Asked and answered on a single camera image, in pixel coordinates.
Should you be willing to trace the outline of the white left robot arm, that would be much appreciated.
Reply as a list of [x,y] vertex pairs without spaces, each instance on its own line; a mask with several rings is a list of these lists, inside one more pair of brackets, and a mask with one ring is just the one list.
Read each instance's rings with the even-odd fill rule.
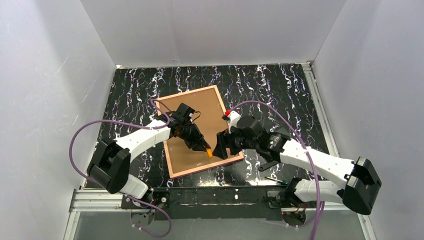
[[182,103],[176,110],[160,110],[148,125],[129,135],[101,139],[86,170],[87,175],[110,194],[143,199],[153,188],[130,174],[135,157],[171,138],[182,139],[190,150],[212,154],[210,145],[192,119],[195,113],[193,108]]

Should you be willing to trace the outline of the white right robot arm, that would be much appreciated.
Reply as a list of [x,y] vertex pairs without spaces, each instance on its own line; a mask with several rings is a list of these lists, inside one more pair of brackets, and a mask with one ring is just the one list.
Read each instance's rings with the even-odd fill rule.
[[361,215],[371,214],[382,180],[369,159],[340,158],[303,147],[284,128],[267,131],[251,115],[240,116],[228,110],[222,119],[228,128],[217,133],[213,156],[225,160],[242,150],[255,150],[266,161],[259,166],[260,172],[278,164],[289,164],[324,178],[318,182],[293,178],[280,194],[282,201],[294,204],[320,200],[343,204]]

